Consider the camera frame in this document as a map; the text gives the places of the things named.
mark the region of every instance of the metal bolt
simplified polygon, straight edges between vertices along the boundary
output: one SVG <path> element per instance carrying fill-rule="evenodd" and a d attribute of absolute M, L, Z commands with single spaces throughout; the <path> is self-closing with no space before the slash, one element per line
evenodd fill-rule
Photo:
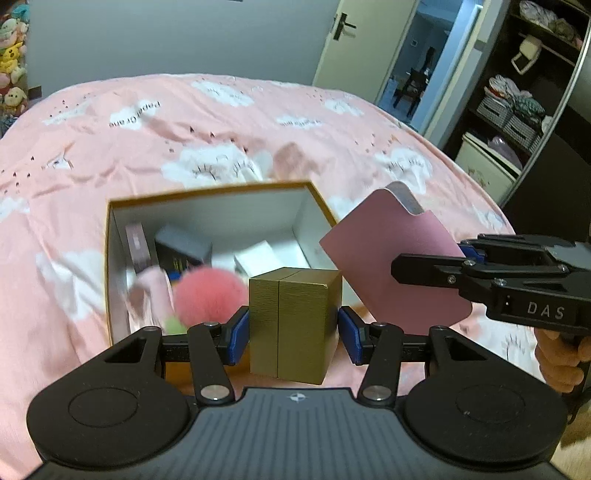
<path fill-rule="evenodd" d="M 201 389 L 201 396 L 208 400 L 223 400 L 229 394 L 230 390 L 223 385 L 208 385 Z"/>
<path fill-rule="evenodd" d="M 370 387 L 364 388 L 362 392 L 365 398 L 374 401 L 382 401 L 387 400 L 392 396 L 392 390 L 388 387 L 384 387 L 383 385 L 372 385 Z"/>

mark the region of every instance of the box rim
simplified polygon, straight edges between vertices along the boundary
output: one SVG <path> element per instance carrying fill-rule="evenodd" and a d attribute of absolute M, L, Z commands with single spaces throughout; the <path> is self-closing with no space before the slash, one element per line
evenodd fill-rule
<path fill-rule="evenodd" d="M 124 197 L 109 199 L 107 202 L 107 215 L 106 215 L 106 228 L 105 228 L 105 246 L 104 246 L 104 289 L 105 289 L 105 315 L 106 315 L 106 327 L 107 334 L 109 336 L 109 346 L 113 345 L 113 329 L 111 326 L 111 312 L 109 308 L 109 235 L 111 230 L 111 212 L 116 208 L 122 207 L 133 207 L 138 205 L 149 205 L 151 203 L 160 203 L 168 200 L 185 200 L 192 197 L 202 197 L 211 194 L 225 194 L 225 193 L 246 193 L 252 190 L 295 190 L 295 189 L 307 189 L 316 204 L 324 214 L 324 217 L 328 221 L 330 227 L 334 227 L 337 224 L 337 220 L 326 204 L 326 201 L 310 180 L 294 180 L 294 181 L 277 181 L 267 183 L 241 183 L 241 184 L 230 184 L 205 187 L 200 189 L 191 190 L 172 190 L 170 192 L 163 192 L 158 194 L 146 194 L 137 197 Z"/>

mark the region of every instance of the door handle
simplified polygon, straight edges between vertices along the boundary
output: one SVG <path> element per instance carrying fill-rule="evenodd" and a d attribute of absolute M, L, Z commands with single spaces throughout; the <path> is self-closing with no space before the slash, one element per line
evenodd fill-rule
<path fill-rule="evenodd" d="M 341 34 L 343 33 L 343 29 L 345 27 L 357 28 L 357 25 L 347 23 L 347 14 L 341 14 L 340 19 L 339 19 L 339 24 L 336 27 L 335 36 L 333 37 L 335 40 L 337 40 L 337 41 L 339 40 Z"/>

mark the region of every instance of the gold box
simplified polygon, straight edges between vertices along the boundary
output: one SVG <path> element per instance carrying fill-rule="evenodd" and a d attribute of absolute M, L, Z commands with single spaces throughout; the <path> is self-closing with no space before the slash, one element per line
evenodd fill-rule
<path fill-rule="evenodd" d="M 249 282 L 251 372 L 303 383 L 324 381 L 339 340 L 342 276 L 280 268 Z"/>

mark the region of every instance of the stuffed toy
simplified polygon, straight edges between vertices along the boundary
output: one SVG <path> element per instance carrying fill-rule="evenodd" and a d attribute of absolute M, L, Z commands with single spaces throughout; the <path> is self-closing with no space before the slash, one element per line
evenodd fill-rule
<path fill-rule="evenodd" d="M 18 21 L 15 18 L 9 18 L 0 27 L 0 40 L 10 38 L 17 29 Z"/>
<path fill-rule="evenodd" d="M 19 87 L 11 88 L 4 96 L 4 112 L 19 117 L 27 109 L 27 94 Z"/>
<path fill-rule="evenodd" d="M 0 95 L 6 95 L 11 88 L 10 75 L 8 73 L 0 73 Z"/>
<path fill-rule="evenodd" d="M 10 48 L 17 42 L 17 31 L 14 30 L 10 35 L 5 39 L 2 40 L 0 38 L 0 48 Z"/>
<path fill-rule="evenodd" d="M 29 6 L 27 4 L 22 4 L 15 7 L 11 12 L 11 17 L 18 19 L 21 22 L 29 23 L 31 20 Z"/>
<path fill-rule="evenodd" d="M 21 57 L 22 42 L 13 45 L 10 48 L 4 50 L 2 57 L 0 57 L 0 63 L 8 62 L 11 60 L 18 60 Z"/>
<path fill-rule="evenodd" d="M 23 90 L 26 90 L 27 88 L 23 88 L 19 85 L 19 81 L 21 79 L 25 79 L 27 78 L 27 69 L 25 67 L 21 67 L 21 66 L 17 66 L 11 73 L 10 73 L 10 81 L 12 82 L 12 84 L 15 87 L 20 87 Z"/>
<path fill-rule="evenodd" d="M 27 32 L 29 31 L 29 25 L 23 22 L 19 22 L 17 25 L 17 42 L 24 42 L 27 39 Z"/>

